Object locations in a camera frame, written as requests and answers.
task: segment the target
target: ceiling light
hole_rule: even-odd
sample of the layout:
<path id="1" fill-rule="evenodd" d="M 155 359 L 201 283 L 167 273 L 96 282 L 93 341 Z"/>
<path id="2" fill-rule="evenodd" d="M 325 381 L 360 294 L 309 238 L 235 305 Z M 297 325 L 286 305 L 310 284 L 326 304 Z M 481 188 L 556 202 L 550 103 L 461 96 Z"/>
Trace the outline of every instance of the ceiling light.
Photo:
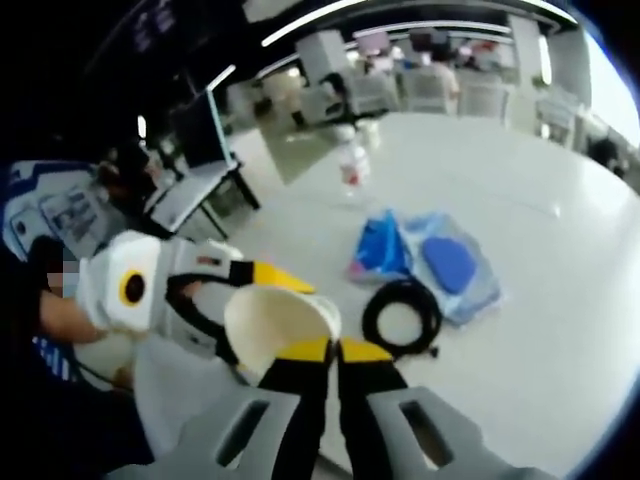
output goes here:
<path id="1" fill-rule="evenodd" d="M 540 45 L 540 68 L 542 70 L 540 72 L 540 75 L 542 77 L 542 81 L 546 85 L 551 85 L 552 68 L 551 68 L 551 57 L 549 56 L 549 44 L 547 43 L 547 37 L 545 37 L 544 35 L 540 35 L 538 43 Z"/>
<path id="2" fill-rule="evenodd" d="M 142 115 L 138 115 L 138 136 L 142 140 L 147 138 L 147 121 Z"/>
<path id="3" fill-rule="evenodd" d="M 487 42 L 513 44 L 513 38 L 503 37 L 502 35 L 489 35 L 487 33 L 477 32 L 447 32 L 451 38 L 469 38 L 472 40 L 486 40 Z"/>
<path id="4" fill-rule="evenodd" d="M 229 75 L 231 75 L 235 71 L 236 71 L 236 66 L 229 65 L 227 68 L 224 69 L 222 73 L 220 73 L 220 75 L 214 78 L 213 81 L 209 85 L 207 85 L 207 89 L 213 91 L 218 85 L 224 82 L 229 77 Z"/>
<path id="5" fill-rule="evenodd" d="M 262 40 L 262 46 L 268 47 L 274 42 L 277 42 L 285 35 L 289 35 L 294 30 L 306 25 L 307 23 L 314 22 L 315 20 L 324 17 L 325 15 L 329 15 L 330 13 L 337 12 L 346 7 L 350 7 L 352 5 L 357 5 L 358 3 L 366 2 L 367 0 L 339 0 L 338 2 L 334 2 L 331 5 L 327 5 L 326 7 L 319 8 L 318 10 L 314 10 L 311 13 L 307 13 L 302 17 L 294 20 L 288 25 L 285 25 L 280 30 L 272 33 L 267 38 Z"/>
<path id="6" fill-rule="evenodd" d="M 533 7 L 538 7 L 543 10 L 546 10 L 549 13 L 553 13 L 559 17 L 564 18 L 565 20 L 569 20 L 571 23 L 578 23 L 578 21 L 569 15 L 567 12 L 562 10 L 561 8 L 556 7 L 555 5 L 551 5 L 548 2 L 544 2 L 543 0 L 520 0 L 521 2 L 528 3 Z"/>
<path id="7" fill-rule="evenodd" d="M 360 30 L 353 34 L 354 38 L 364 37 L 373 33 L 381 32 L 393 32 L 396 30 L 408 30 L 411 28 L 474 28 L 476 30 L 486 30 L 496 33 L 511 33 L 511 28 L 504 25 L 496 25 L 495 23 L 482 23 L 482 22 L 467 22 L 458 20 L 432 20 L 425 22 L 406 22 L 395 23 L 392 25 L 384 25 L 382 27 L 368 28 L 367 30 Z"/>

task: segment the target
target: fluorescent light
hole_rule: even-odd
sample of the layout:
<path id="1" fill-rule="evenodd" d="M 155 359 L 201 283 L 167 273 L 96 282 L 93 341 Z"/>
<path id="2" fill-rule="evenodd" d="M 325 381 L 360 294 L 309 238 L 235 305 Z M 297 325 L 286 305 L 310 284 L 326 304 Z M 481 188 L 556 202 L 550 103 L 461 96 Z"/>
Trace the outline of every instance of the fluorescent light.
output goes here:
<path id="1" fill-rule="evenodd" d="M 349 50 L 347 52 L 347 59 L 352 64 L 356 63 L 360 59 L 360 52 L 358 52 L 357 50 Z"/>
<path id="2" fill-rule="evenodd" d="M 459 32 L 457 30 L 448 30 L 446 32 L 451 38 L 469 38 L 471 40 L 486 40 L 487 42 L 506 43 L 507 45 L 513 44 L 513 38 L 505 37 L 503 35 L 491 35 L 479 32 Z M 409 38 L 408 33 L 392 33 L 389 35 L 389 40 L 404 40 L 406 38 Z"/>
<path id="3" fill-rule="evenodd" d="M 300 58 L 300 55 L 298 55 L 297 53 L 294 53 L 293 55 L 289 55 L 288 57 L 283 58 L 282 60 L 278 60 L 276 63 L 272 63 L 268 67 L 260 70 L 258 72 L 258 78 L 264 78 L 267 75 L 272 74 L 276 70 L 279 70 L 280 68 L 284 67 L 285 65 L 288 65 L 291 62 L 295 62 L 299 58 Z"/>
<path id="4" fill-rule="evenodd" d="M 471 40 L 486 40 L 487 42 L 513 44 L 513 38 L 503 37 L 502 35 L 489 35 L 487 33 L 476 32 L 447 32 L 451 38 L 469 38 Z"/>
<path id="5" fill-rule="evenodd" d="M 549 56 L 549 44 L 547 43 L 547 37 L 540 35 L 538 40 L 540 44 L 540 76 L 542 81 L 547 85 L 551 85 L 551 57 Z"/>
<path id="6" fill-rule="evenodd" d="M 549 140 L 549 137 L 551 136 L 551 127 L 548 124 L 543 123 L 540 125 L 540 136 L 545 140 Z"/>
<path id="7" fill-rule="evenodd" d="M 524 3 L 528 3 L 529 5 L 532 5 L 534 7 L 538 7 L 543 10 L 546 10 L 549 13 L 553 13 L 554 15 L 562 17 L 565 20 L 569 20 L 571 23 L 578 23 L 578 21 L 575 18 L 573 18 L 564 10 L 556 7 L 555 5 L 551 5 L 550 3 L 544 2 L 543 0 L 520 0 L 520 1 Z"/>
<path id="8" fill-rule="evenodd" d="M 213 81 L 209 85 L 207 85 L 207 89 L 213 91 L 218 85 L 224 82 L 229 77 L 229 75 L 231 75 L 235 71 L 236 71 L 236 66 L 229 65 L 227 68 L 224 69 L 222 73 L 220 73 L 220 75 L 214 78 Z"/>
<path id="9" fill-rule="evenodd" d="M 147 121 L 142 115 L 138 115 L 138 136 L 143 140 L 147 138 Z"/>
<path id="10" fill-rule="evenodd" d="M 324 17 L 325 15 L 329 15 L 330 13 L 337 12 L 346 7 L 350 7 L 352 5 L 357 5 L 358 3 L 366 2 L 367 0 L 339 0 L 338 2 L 334 2 L 331 5 L 327 5 L 325 7 L 319 8 L 318 10 L 314 10 L 311 13 L 307 13 L 302 17 L 294 20 L 288 25 L 285 25 L 280 30 L 272 33 L 267 38 L 262 40 L 262 46 L 268 47 L 272 43 L 277 42 L 285 35 L 289 35 L 294 30 L 306 25 L 307 23 L 314 22 L 319 18 Z"/>
<path id="11" fill-rule="evenodd" d="M 394 23 L 392 25 L 384 25 L 382 27 L 368 28 L 366 30 L 360 30 L 353 34 L 354 38 L 364 37 L 373 33 L 381 32 L 393 32 L 396 30 L 408 30 L 411 28 L 475 28 L 476 30 L 486 30 L 496 33 L 511 33 L 511 28 L 504 25 L 496 25 L 494 23 L 482 23 L 482 22 L 466 22 L 458 20 L 432 20 L 426 22 L 406 22 L 406 23 Z"/>

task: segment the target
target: plastic bottle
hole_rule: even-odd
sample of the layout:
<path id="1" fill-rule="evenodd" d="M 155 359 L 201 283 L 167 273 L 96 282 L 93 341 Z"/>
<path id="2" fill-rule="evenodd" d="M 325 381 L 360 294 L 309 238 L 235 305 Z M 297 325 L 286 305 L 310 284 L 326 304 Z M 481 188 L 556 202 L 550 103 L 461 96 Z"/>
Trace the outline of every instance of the plastic bottle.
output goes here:
<path id="1" fill-rule="evenodd" d="M 371 162 L 367 150 L 362 146 L 355 128 L 338 127 L 338 137 L 342 144 L 340 173 L 347 198 L 363 200 L 365 188 L 371 177 Z"/>

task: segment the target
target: plastic bag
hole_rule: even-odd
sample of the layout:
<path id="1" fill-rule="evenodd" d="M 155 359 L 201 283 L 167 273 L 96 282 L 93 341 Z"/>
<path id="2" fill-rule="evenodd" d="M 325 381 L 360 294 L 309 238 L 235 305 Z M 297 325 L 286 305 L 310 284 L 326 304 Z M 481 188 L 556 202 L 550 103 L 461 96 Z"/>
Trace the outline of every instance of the plastic bag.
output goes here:
<path id="1" fill-rule="evenodd" d="M 386 282 L 409 275 L 410 258 L 400 236 L 398 223 L 390 210 L 364 225 L 349 277 L 355 281 Z"/>
<path id="2" fill-rule="evenodd" d="M 447 320 L 464 325 L 480 311 L 495 304 L 502 290 L 491 265 L 478 242 L 445 213 L 431 213 L 400 222 L 398 230 L 411 256 L 411 275 L 425 285 L 436 297 Z M 447 293 L 434 277 L 420 253 L 422 244 L 430 237 L 444 237 L 464 245 L 476 263 L 476 270 L 467 288 L 458 295 Z"/>

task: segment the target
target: black chair leg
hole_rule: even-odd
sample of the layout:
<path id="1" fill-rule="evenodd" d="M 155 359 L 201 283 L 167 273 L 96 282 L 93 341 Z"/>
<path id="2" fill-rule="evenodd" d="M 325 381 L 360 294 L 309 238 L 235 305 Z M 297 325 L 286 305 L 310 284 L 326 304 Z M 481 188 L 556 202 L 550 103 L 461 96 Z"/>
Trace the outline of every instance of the black chair leg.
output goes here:
<path id="1" fill-rule="evenodd" d="M 242 177 L 242 174 L 238 170 L 234 170 L 230 172 L 230 176 L 233 179 L 236 186 L 238 187 L 238 189 L 240 190 L 240 193 L 242 193 L 242 196 L 247 201 L 247 203 L 251 205 L 251 207 L 254 210 L 259 210 L 260 202 L 258 202 L 258 199 L 253 194 L 253 191 L 251 190 L 249 185 L 247 185 L 247 182 L 245 182 L 244 178 Z"/>

